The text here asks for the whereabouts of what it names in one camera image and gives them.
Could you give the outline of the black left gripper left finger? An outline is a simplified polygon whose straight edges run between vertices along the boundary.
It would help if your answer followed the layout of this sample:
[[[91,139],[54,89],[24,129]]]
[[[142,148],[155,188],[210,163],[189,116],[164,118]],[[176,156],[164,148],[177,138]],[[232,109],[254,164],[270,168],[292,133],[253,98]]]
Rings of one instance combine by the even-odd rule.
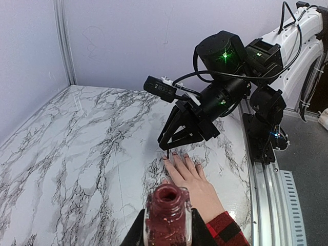
[[[145,210],[141,210],[120,246],[144,246],[144,216]]]

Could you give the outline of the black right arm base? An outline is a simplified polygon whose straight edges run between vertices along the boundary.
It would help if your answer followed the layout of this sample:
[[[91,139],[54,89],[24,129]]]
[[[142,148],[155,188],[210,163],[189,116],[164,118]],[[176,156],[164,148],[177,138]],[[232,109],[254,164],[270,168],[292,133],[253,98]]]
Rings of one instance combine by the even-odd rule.
[[[281,90],[270,86],[257,88],[250,98],[255,114],[242,115],[252,162],[275,162],[274,150],[285,150],[290,142],[281,128],[286,103]]]

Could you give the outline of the red black plaid sleeve forearm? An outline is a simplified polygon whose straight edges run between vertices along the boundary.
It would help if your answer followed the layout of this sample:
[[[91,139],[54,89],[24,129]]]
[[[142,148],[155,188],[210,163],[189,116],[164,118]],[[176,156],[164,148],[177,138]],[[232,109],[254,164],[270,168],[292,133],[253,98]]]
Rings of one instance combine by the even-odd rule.
[[[250,246],[243,232],[227,211],[206,224],[209,232],[220,246]]]

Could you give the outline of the red glitter nail polish bottle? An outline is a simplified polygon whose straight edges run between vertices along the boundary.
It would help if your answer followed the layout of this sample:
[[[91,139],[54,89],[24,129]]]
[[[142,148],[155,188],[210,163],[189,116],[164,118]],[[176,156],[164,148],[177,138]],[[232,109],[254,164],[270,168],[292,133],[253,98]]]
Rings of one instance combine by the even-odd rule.
[[[144,220],[144,245],[191,245],[192,211],[187,188],[161,184],[149,193]]]

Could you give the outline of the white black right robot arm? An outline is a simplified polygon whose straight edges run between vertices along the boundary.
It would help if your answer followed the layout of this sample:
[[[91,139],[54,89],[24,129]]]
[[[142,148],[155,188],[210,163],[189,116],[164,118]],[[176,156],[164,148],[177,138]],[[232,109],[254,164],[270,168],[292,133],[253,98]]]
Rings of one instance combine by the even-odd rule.
[[[279,138],[286,102],[325,52],[327,8],[298,2],[290,19],[244,45],[240,37],[220,31],[194,49],[192,73],[175,80],[149,77],[145,90],[175,106],[158,138],[169,150],[219,135],[214,121],[249,99],[255,114],[248,133],[256,145]]]

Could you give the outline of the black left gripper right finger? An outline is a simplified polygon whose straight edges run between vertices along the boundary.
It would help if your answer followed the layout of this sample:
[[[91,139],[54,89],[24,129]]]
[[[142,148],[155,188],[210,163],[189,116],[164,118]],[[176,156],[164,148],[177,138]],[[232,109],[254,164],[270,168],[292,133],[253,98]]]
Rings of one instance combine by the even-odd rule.
[[[197,209],[192,209],[192,246],[218,246]]]

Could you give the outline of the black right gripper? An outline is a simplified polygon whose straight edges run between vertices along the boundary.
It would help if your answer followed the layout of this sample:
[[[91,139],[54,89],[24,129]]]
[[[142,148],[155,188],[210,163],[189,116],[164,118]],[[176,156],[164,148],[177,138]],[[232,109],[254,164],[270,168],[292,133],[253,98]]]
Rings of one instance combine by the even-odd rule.
[[[176,102],[158,138],[159,147],[169,150],[216,138],[219,130],[193,101]]]

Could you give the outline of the person's bare hand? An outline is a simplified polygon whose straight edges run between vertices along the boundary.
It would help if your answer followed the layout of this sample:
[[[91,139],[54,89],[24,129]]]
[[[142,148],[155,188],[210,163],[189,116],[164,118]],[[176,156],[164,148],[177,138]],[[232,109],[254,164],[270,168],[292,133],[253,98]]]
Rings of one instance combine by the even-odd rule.
[[[173,184],[189,191],[191,206],[199,212],[205,223],[210,222],[224,209],[214,186],[206,179],[202,165],[194,162],[188,154],[180,157],[172,153],[173,160],[163,156],[163,164]]]

